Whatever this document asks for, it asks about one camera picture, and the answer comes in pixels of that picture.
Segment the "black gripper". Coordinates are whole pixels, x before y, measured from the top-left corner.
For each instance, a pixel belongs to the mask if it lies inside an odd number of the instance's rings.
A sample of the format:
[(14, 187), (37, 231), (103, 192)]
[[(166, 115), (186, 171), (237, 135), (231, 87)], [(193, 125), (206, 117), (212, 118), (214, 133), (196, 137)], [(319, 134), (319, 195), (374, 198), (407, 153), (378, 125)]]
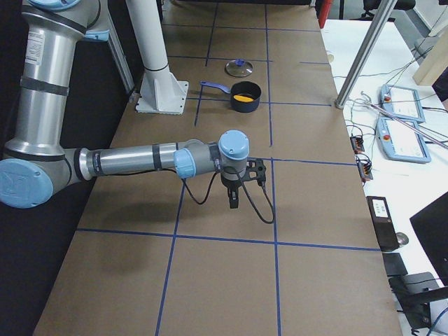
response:
[(239, 207), (239, 189), (242, 187), (242, 177), (239, 172), (222, 172), (221, 182), (227, 188), (229, 207), (237, 209)]

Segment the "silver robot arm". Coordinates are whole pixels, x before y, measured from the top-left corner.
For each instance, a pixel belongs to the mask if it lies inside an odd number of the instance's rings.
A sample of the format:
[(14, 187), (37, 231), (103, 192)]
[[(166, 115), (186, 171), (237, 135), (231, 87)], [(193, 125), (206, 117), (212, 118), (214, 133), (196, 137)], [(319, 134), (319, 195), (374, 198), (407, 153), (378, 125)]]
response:
[(65, 149), (60, 134), (76, 44), (105, 41), (111, 18), (106, 1), (24, 1), (29, 25), (20, 80), (15, 136), (1, 161), (1, 201), (19, 209), (36, 207), (71, 184), (98, 176), (172, 171), (182, 180), (221, 175), (231, 208), (249, 177), (249, 139), (226, 131), (217, 142), (191, 139), (150, 146)]

